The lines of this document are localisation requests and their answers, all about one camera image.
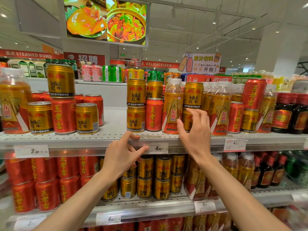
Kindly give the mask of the person's right hand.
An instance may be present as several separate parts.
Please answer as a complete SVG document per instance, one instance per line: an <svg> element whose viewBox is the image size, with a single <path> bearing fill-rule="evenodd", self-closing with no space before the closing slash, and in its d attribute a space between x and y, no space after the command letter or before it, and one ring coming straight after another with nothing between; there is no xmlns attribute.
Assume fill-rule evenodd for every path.
<svg viewBox="0 0 308 231"><path fill-rule="evenodd" d="M190 144L183 144L188 154L195 160L200 168L205 168L212 160L210 152L210 120L206 111L189 109L192 114L192 128Z"/></svg>

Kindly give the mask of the person's left hand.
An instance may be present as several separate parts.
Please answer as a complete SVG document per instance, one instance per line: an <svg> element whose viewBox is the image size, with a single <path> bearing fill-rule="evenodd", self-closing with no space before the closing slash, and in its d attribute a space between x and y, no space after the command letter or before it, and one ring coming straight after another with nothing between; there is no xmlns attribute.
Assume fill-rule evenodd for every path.
<svg viewBox="0 0 308 231"><path fill-rule="evenodd" d="M136 168L137 163L131 162L131 145L129 140L139 140L140 136L126 131L120 140L113 141L105 152L102 167L102 177L108 183L113 183L131 167Z"/></svg>

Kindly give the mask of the gold energy drink can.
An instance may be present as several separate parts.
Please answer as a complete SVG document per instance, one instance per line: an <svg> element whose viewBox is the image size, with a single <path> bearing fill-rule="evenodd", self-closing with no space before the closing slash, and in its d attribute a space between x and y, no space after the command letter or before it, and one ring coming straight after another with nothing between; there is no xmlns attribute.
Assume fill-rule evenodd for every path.
<svg viewBox="0 0 308 231"><path fill-rule="evenodd" d="M163 82L162 81L148 81L147 83L147 99L149 98L163 98Z"/></svg>
<svg viewBox="0 0 308 231"><path fill-rule="evenodd" d="M259 110L244 109L240 131L254 133L258 122Z"/></svg>
<svg viewBox="0 0 308 231"><path fill-rule="evenodd" d="M186 82L184 87L183 107L200 109L204 85L202 82Z"/></svg>
<svg viewBox="0 0 308 231"><path fill-rule="evenodd" d="M130 78L127 82L127 106L142 107L146 103L146 82Z"/></svg>
<svg viewBox="0 0 308 231"><path fill-rule="evenodd" d="M80 103L76 105L76 128L79 135L91 135L99 132L97 104Z"/></svg>
<svg viewBox="0 0 308 231"><path fill-rule="evenodd" d="M27 108L31 134L44 135L54 132L51 102L29 102Z"/></svg>
<svg viewBox="0 0 308 231"><path fill-rule="evenodd" d="M183 108L182 122L184 130L189 133L192 128L193 121L192 114L187 110L187 108Z"/></svg>
<svg viewBox="0 0 308 231"><path fill-rule="evenodd" d="M51 98L74 98L75 77L69 66L51 64L47 69L48 90Z"/></svg>
<svg viewBox="0 0 308 231"><path fill-rule="evenodd" d="M127 106L127 131L139 133L145 130L145 106Z"/></svg>

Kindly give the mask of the person's left forearm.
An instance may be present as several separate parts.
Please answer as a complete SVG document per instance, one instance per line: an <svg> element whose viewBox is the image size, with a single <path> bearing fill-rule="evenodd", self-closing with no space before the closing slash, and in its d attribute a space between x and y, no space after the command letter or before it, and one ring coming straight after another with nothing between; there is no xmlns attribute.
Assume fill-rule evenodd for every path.
<svg viewBox="0 0 308 231"><path fill-rule="evenodd" d="M118 173L103 168L33 231L78 231Z"/></svg>

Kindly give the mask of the person's right forearm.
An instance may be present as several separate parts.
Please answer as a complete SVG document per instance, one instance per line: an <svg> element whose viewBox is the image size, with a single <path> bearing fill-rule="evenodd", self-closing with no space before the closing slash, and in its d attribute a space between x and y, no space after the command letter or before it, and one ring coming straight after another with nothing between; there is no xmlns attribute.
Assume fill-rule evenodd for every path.
<svg viewBox="0 0 308 231"><path fill-rule="evenodd" d="M210 153L191 154L230 213L239 231L292 231L262 205Z"/></svg>

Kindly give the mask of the white price tag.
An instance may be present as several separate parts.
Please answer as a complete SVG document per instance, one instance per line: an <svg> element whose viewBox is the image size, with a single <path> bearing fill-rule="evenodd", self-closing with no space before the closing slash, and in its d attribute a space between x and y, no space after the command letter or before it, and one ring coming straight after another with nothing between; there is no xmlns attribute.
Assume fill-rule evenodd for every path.
<svg viewBox="0 0 308 231"><path fill-rule="evenodd" d="M97 226L119 224L121 216L122 214L118 212L97 213L95 223Z"/></svg>
<svg viewBox="0 0 308 231"><path fill-rule="evenodd" d="M14 231L32 231L42 221L47 218L47 215L27 215L16 219Z"/></svg>
<svg viewBox="0 0 308 231"><path fill-rule="evenodd" d="M308 203L308 193L294 192L291 194L294 203Z"/></svg>
<svg viewBox="0 0 308 231"><path fill-rule="evenodd" d="M48 145L14 146L15 158L43 158L49 157Z"/></svg>
<svg viewBox="0 0 308 231"><path fill-rule="evenodd" d="M211 213L216 211L214 200L194 201L195 215Z"/></svg>
<svg viewBox="0 0 308 231"><path fill-rule="evenodd" d="M157 155L157 154L168 154L169 144L163 143L144 143L143 146L147 146L149 149L145 154Z"/></svg>
<svg viewBox="0 0 308 231"><path fill-rule="evenodd" d="M225 139L223 152L245 152L248 140Z"/></svg>

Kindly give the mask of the yellow energy drink bottle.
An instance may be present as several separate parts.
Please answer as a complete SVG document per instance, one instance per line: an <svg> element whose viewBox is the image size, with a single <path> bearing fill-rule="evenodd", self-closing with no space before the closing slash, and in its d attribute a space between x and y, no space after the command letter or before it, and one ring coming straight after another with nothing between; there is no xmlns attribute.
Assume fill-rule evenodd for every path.
<svg viewBox="0 0 308 231"><path fill-rule="evenodd" d="M256 124L257 133L269 133L271 132L273 115L275 111L277 99L276 85L268 84L266 86L259 109L258 122Z"/></svg>
<svg viewBox="0 0 308 231"><path fill-rule="evenodd" d="M215 136L227 135L229 108L231 102L230 83L217 82L210 100L210 132Z"/></svg>
<svg viewBox="0 0 308 231"><path fill-rule="evenodd" d="M0 107L5 134L29 133L31 87L21 69L0 68Z"/></svg>
<svg viewBox="0 0 308 231"><path fill-rule="evenodd" d="M241 102L244 86L242 83L231 85L231 102Z"/></svg>
<svg viewBox="0 0 308 231"><path fill-rule="evenodd" d="M204 82L203 84L204 84L204 87L203 87L201 109L203 111L208 112L209 106L210 106L210 101L211 101L211 96L214 93L214 90L217 86L217 83L216 82Z"/></svg>
<svg viewBox="0 0 308 231"><path fill-rule="evenodd" d="M177 135L177 120L182 118L183 89L180 78L170 78L164 92L162 132Z"/></svg>

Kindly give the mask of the stack of gold drink cans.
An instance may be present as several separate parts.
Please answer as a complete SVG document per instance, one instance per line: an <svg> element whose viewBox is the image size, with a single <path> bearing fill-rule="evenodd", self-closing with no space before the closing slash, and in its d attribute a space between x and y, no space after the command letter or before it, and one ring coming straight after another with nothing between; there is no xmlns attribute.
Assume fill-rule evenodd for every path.
<svg viewBox="0 0 308 231"><path fill-rule="evenodd" d="M103 202L116 198L141 200L154 198L165 201L170 195L182 194L183 175L186 156L144 155L136 167L130 167L107 189L102 196Z"/></svg>

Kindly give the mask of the white perforated metal shelf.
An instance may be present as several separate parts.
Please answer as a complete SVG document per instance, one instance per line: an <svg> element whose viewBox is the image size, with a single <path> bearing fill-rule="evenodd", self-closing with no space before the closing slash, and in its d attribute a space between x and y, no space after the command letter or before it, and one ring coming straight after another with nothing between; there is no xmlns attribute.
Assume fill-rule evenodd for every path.
<svg viewBox="0 0 308 231"><path fill-rule="evenodd" d="M94 207L81 228L97 226L95 223L97 213L121 213L121 223L195 215L194 200L186 195L184 188L182 188L181 192L182 194L180 195L170 195L165 201L157 201L154 198L141 200L137 196L128 200L116 198L111 202L103 202L100 200L98 206ZM289 204L304 205L305 203L294 203L291 196L294 192L308 193L308 188L300 186L284 177L279 186L270 186L266 189L256 188L251 191L251 194L265 207L285 206ZM216 211L208 214L226 211L225 205L219 197L195 199L195 201L202 200L215 201Z"/></svg>
<svg viewBox="0 0 308 231"><path fill-rule="evenodd" d="M58 157L54 151L60 150L95 150L94 155L104 155L112 141L120 140L126 132L126 108L106 107L105 124L93 135L57 135L54 132L44 135L4 134L0 133L0 159L15 158L14 146L48 145L50 157ZM179 135L165 134L162 131L144 131L137 133L139 140L129 140L129 144L138 149L144 143L169 144L168 154L185 153ZM248 140L246 151L284 151L308 150L308 135L280 133L239 133L227 136L211 136L211 152L223 152L225 139Z"/></svg>

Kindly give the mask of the red soda carton box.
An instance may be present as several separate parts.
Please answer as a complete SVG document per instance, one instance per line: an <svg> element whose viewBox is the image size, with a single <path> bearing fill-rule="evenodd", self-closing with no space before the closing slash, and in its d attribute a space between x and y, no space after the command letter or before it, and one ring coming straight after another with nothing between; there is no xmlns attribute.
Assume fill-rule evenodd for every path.
<svg viewBox="0 0 308 231"><path fill-rule="evenodd" d="M231 75L224 74L181 74L181 79L184 82L231 82L232 78Z"/></svg>

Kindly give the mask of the row of yellow drink bottles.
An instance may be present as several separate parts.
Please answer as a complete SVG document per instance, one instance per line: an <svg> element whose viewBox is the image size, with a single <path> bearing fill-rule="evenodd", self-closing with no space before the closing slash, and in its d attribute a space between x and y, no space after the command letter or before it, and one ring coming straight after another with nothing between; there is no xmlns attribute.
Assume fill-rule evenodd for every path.
<svg viewBox="0 0 308 231"><path fill-rule="evenodd" d="M225 156L221 153L212 153L218 162L247 190L252 189L252 178L255 164L253 155L238 159L238 154L229 152ZM185 190L190 199L208 198L218 196L216 189L202 172L195 160L189 156L186 178L184 180Z"/></svg>

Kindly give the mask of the row of mixed colour cans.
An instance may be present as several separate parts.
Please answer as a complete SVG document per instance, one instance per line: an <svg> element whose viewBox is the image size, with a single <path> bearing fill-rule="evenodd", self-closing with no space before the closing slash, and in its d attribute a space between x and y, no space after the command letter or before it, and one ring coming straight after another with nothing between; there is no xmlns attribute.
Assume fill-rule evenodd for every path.
<svg viewBox="0 0 308 231"><path fill-rule="evenodd" d="M175 72L163 72L159 70L149 70L149 69L136 69L128 68L121 69L121 78L123 82L128 82L130 78L144 79L148 81L162 81L164 85L167 85L168 81L172 78L182 79L181 73Z"/></svg>

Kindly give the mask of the white juice cartoon sign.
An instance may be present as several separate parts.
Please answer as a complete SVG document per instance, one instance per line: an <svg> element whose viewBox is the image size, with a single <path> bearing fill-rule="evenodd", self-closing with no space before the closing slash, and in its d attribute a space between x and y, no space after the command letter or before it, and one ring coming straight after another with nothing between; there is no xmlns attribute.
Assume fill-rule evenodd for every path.
<svg viewBox="0 0 308 231"><path fill-rule="evenodd" d="M180 61L178 71L194 74L217 74L220 69L221 53L195 54L186 52Z"/></svg>

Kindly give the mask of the red deli banner sign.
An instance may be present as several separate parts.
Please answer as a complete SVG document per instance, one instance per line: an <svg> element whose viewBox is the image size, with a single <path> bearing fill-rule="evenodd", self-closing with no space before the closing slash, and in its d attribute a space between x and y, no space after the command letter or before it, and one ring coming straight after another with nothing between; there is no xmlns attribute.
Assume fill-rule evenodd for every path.
<svg viewBox="0 0 308 231"><path fill-rule="evenodd" d="M171 68L171 69L178 69L179 63L172 63L172 62L161 62L161 61L128 61L128 60L115 60L110 59L110 64L112 65L125 65L126 67L133 68L133 67L151 67L151 68Z"/></svg>

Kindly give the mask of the white background shelf unit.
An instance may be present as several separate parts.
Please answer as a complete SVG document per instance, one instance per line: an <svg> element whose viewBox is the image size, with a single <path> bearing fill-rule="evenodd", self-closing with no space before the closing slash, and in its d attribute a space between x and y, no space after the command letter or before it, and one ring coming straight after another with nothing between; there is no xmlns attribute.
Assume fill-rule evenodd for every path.
<svg viewBox="0 0 308 231"><path fill-rule="evenodd" d="M28 77L32 91L48 90L47 78ZM75 80L75 93L99 94L105 107L127 106L127 83Z"/></svg>

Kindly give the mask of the row of red gold cans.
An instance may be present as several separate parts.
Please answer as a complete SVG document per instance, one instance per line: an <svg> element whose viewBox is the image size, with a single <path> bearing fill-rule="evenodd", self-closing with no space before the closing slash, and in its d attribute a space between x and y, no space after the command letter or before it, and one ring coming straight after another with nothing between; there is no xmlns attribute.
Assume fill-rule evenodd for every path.
<svg viewBox="0 0 308 231"><path fill-rule="evenodd" d="M80 228L79 231L230 231L228 212Z"/></svg>

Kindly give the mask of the tall red herbal tea can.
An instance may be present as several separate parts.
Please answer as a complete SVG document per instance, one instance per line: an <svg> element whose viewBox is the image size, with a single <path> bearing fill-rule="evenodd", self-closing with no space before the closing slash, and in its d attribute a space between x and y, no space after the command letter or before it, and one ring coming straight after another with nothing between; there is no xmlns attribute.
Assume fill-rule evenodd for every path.
<svg viewBox="0 0 308 231"><path fill-rule="evenodd" d="M244 109L259 110L267 86L265 79L250 78L244 84L241 102Z"/></svg>

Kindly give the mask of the green drink can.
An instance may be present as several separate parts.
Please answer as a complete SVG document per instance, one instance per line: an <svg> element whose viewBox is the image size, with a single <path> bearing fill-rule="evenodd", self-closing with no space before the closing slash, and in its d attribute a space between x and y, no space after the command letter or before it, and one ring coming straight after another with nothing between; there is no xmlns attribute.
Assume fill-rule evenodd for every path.
<svg viewBox="0 0 308 231"><path fill-rule="evenodd" d="M102 66L103 82L112 82L112 67L108 65Z"/></svg>
<svg viewBox="0 0 308 231"><path fill-rule="evenodd" d="M112 82L122 83L122 69L119 66L112 67Z"/></svg>

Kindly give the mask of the pink drink can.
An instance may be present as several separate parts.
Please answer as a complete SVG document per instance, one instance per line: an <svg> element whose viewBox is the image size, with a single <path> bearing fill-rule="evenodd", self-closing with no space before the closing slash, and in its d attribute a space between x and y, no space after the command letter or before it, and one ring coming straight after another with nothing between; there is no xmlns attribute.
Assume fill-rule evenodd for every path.
<svg viewBox="0 0 308 231"><path fill-rule="evenodd" d="M102 66L92 65L92 81L102 82L103 81L103 71Z"/></svg>
<svg viewBox="0 0 308 231"><path fill-rule="evenodd" d="M81 66L81 74L83 81L92 81L92 65L83 64Z"/></svg>

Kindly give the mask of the row of dark labelled bottles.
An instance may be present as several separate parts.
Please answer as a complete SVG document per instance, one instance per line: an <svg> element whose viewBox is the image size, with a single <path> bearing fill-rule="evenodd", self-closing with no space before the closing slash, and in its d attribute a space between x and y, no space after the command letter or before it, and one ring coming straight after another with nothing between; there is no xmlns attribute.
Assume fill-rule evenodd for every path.
<svg viewBox="0 0 308 231"><path fill-rule="evenodd" d="M285 173L287 156L278 151L254 152L255 170L251 189L279 186Z"/></svg>

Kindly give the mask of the row of pale drink bottles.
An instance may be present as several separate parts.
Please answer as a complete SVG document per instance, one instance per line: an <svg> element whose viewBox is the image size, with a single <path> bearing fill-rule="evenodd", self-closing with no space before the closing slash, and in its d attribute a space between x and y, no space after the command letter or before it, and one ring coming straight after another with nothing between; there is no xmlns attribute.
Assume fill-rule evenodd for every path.
<svg viewBox="0 0 308 231"><path fill-rule="evenodd" d="M278 92L308 94L308 74L293 74L290 77L282 77L273 72L249 71L232 73L233 83L246 83L250 78L261 78L267 84L275 85Z"/></svg>

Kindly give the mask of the stack of red tea cans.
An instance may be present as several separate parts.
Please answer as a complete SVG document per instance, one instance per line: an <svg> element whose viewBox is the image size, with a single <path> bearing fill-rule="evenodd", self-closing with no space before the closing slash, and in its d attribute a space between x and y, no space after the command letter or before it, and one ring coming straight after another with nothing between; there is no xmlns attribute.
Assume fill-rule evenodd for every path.
<svg viewBox="0 0 308 231"><path fill-rule="evenodd" d="M4 159L16 213L49 211L71 198L96 174L104 156L95 150L54 151L58 157Z"/></svg>

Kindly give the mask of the dark bottle with red label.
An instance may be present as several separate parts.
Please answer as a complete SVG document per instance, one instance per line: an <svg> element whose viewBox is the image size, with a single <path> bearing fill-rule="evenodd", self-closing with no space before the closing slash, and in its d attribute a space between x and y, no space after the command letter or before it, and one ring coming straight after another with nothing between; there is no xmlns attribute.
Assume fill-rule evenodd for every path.
<svg viewBox="0 0 308 231"><path fill-rule="evenodd" d="M308 94L298 94L294 110L291 115L288 133L300 135L304 132L308 121Z"/></svg>
<svg viewBox="0 0 308 231"><path fill-rule="evenodd" d="M286 133L291 119L293 104L291 93L278 93L271 132Z"/></svg>

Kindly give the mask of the red poster sign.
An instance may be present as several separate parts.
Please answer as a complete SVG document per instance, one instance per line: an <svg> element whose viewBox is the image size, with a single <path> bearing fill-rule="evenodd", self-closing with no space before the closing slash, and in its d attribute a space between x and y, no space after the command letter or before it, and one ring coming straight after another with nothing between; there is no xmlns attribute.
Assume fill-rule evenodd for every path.
<svg viewBox="0 0 308 231"><path fill-rule="evenodd" d="M84 61L85 63L90 62L92 65L105 65L105 56L100 54L64 52L64 58L75 60L78 65L81 61Z"/></svg>

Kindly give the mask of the row of dark green bottles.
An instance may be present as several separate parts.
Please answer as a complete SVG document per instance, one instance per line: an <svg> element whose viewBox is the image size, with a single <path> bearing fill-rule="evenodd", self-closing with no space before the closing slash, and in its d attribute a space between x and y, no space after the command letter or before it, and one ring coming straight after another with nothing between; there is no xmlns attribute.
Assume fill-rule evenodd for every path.
<svg viewBox="0 0 308 231"><path fill-rule="evenodd" d="M78 77L78 71L77 71L77 64L75 62L71 62L70 60L67 59L48 59L46 58L46 61L44 63L44 71L45 71L45 75L47 77L47 69L48 66L51 64L57 64L57 65L64 65L64 66L69 66L73 69L74 72L74 77L75 79L79 79Z"/></svg>

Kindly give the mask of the hanging food display screen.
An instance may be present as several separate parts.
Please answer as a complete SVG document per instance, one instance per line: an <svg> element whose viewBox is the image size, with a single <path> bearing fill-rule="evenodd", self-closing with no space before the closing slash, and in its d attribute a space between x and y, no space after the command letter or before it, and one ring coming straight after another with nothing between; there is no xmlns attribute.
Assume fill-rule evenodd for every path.
<svg viewBox="0 0 308 231"><path fill-rule="evenodd" d="M128 0L63 0L67 37L146 45L147 4Z"/></svg>

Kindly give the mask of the row of drink cartons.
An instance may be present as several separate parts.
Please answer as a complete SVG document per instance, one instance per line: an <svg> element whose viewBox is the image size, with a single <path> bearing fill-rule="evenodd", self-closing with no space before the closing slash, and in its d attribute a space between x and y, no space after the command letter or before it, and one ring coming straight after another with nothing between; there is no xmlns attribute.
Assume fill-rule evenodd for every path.
<svg viewBox="0 0 308 231"><path fill-rule="evenodd" d="M44 69L45 62L43 61L10 59L7 63L10 68L21 69L26 77L47 77Z"/></svg>

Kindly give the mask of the red bakery banner sign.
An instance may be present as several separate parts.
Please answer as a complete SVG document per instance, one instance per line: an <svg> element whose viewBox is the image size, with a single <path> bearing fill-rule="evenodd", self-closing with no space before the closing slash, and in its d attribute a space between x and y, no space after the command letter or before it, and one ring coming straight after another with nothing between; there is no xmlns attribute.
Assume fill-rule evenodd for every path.
<svg viewBox="0 0 308 231"><path fill-rule="evenodd" d="M46 52L32 52L21 50L5 50L0 49L0 57L12 58L34 58L34 59L64 59L64 54L50 54Z"/></svg>

